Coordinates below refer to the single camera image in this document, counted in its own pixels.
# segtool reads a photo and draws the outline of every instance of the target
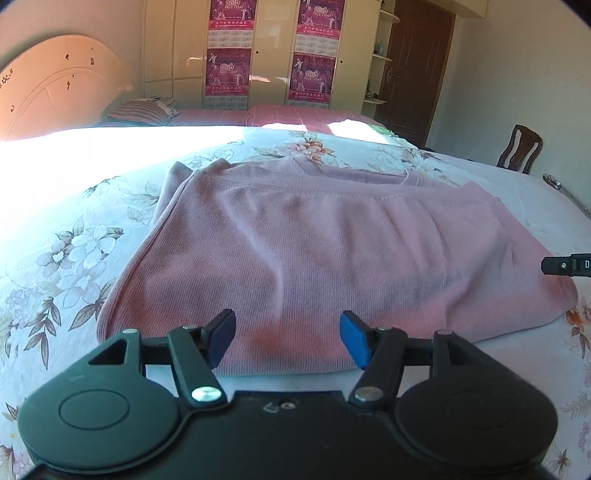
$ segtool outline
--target pink bedsheet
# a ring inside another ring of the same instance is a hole
[[[236,125],[237,127],[264,127],[272,124],[305,126],[308,132],[332,134],[329,125],[343,120],[356,120],[368,125],[381,125],[375,120],[356,113],[327,110],[323,108],[295,107],[286,105],[259,105],[248,111],[236,110],[182,110],[170,120],[171,127],[204,127],[210,125]],[[97,127],[130,127],[117,120],[106,119]]]

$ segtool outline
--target pink sweater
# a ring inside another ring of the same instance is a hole
[[[102,309],[100,341],[128,327],[164,336],[231,308],[238,329],[218,373],[329,372],[353,367],[344,310],[413,337],[481,340],[576,304],[569,278],[542,275],[550,253],[474,183],[291,159],[189,173],[171,170],[154,229]]]

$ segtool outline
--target sunlight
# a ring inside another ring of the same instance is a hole
[[[333,135],[337,137],[353,138],[355,140],[365,140],[367,142],[390,144],[388,139],[377,133],[369,125],[357,120],[343,120],[342,122],[333,122],[329,124]]]
[[[203,61],[203,57],[189,57],[187,58],[187,63],[185,65],[188,67],[193,60]]]
[[[242,127],[85,128],[0,142],[0,205],[18,206],[3,209],[2,226],[15,228],[104,179],[238,141],[242,133]]]
[[[307,132],[308,129],[305,125],[296,125],[296,124],[266,124],[263,125],[261,128],[270,128],[271,130],[297,130],[299,132]]]
[[[254,80],[255,82],[271,83],[268,78],[259,77],[258,75],[251,75],[251,80]]]

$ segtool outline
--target wooden door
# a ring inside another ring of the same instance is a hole
[[[418,147],[427,141],[445,73],[455,16],[421,0],[396,0],[388,62],[375,119]]]

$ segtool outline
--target white headboard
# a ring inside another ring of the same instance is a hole
[[[0,140],[92,126],[132,90],[128,69],[101,42],[50,38],[0,72]]]

